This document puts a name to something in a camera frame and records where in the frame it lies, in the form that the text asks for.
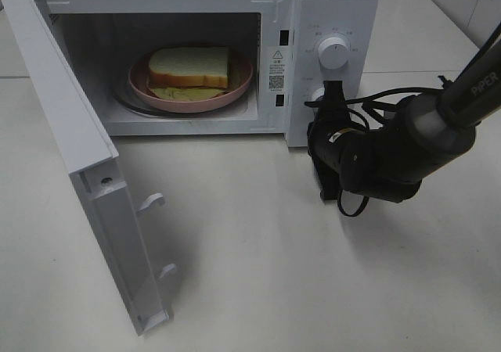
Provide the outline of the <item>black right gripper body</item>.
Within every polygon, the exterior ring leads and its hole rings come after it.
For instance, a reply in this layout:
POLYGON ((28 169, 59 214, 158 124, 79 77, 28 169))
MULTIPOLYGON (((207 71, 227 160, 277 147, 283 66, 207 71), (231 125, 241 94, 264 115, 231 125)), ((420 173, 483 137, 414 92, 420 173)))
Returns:
POLYGON ((338 160, 338 140, 352 131, 348 108, 343 102, 311 101, 305 105, 315 110, 307 128, 308 154, 313 160, 338 160))

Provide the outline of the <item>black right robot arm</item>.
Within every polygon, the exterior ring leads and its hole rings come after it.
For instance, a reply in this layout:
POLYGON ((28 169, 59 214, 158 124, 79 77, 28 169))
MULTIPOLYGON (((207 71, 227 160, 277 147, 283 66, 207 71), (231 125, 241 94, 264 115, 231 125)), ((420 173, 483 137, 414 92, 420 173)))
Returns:
POLYGON ((400 203, 422 180, 469 151, 476 127, 500 108, 500 29, 496 28, 457 79, 442 88, 394 88, 347 100, 339 81, 308 101, 315 117, 307 149, 324 201, 345 192, 400 203))

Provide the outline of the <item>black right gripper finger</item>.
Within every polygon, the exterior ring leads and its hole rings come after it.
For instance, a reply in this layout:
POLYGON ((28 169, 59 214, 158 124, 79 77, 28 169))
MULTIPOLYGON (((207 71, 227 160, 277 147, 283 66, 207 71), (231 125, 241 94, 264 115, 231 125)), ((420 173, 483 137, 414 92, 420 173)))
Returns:
POLYGON ((324 81, 323 106, 325 108, 345 108, 343 81, 324 81))
POLYGON ((337 200, 340 191, 337 172, 318 159, 313 159, 313 165, 319 183, 321 200, 324 202, 337 200))

